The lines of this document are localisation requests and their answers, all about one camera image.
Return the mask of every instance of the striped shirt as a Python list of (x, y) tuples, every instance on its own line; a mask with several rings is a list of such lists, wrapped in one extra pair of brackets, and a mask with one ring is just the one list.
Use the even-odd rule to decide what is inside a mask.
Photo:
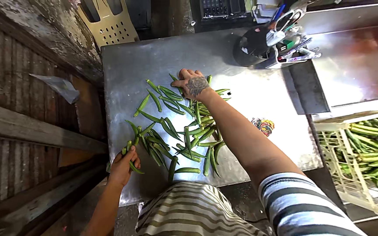
[[(278, 236), (365, 235), (304, 175), (269, 176), (258, 191)], [(267, 235), (234, 214), (216, 187), (186, 182), (141, 205), (135, 229), (143, 236)]]

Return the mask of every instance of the striped sleeve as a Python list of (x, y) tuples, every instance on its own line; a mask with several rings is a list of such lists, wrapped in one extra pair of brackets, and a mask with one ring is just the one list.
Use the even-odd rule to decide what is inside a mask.
[(304, 175), (271, 175), (262, 181), (258, 191), (269, 222), (278, 236), (365, 235)]

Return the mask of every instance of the hand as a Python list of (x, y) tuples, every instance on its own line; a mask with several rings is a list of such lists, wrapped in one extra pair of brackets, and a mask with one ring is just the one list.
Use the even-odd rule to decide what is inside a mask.
[(129, 149), (124, 157), (122, 157), (121, 153), (116, 156), (110, 168), (109, 184), (123, 188), (128, 183), (132, 172), (129, 168), (129, 161), (132, 161), (137, 169), (141, 168), (134, 145), (132, 145), (131, 149)]
[(212, 90), (200, 71), (181, 69), (179, 79), (173, 81), (171, 86), (182, 87), (185, 97), (192, 100), (202, 101), (207, 96), (207, 91)]

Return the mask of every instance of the scissors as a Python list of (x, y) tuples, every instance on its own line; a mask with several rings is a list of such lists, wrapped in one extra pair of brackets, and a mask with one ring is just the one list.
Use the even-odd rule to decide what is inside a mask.
[(289, 30), (299, 19), (303, 17), (305, 12), (302, 9), (289, 10), (281, 17), (279, 17), (275, 23), (275, 31), (286, 32)]

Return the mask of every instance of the beige plastic chair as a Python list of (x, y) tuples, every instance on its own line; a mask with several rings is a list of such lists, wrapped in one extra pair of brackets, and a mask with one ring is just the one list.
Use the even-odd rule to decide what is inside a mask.
[(137, 31), (129, 17), (125, 0), (121, 0), (122, 12), (118, 15), (113, 15), (106, 0), (93, 0), (93, 3), (100, 16), (100, 21), (90, 22), (81, 7), (78, 8), (78, 13), (93, 34), (99, 48), (139, 40)]

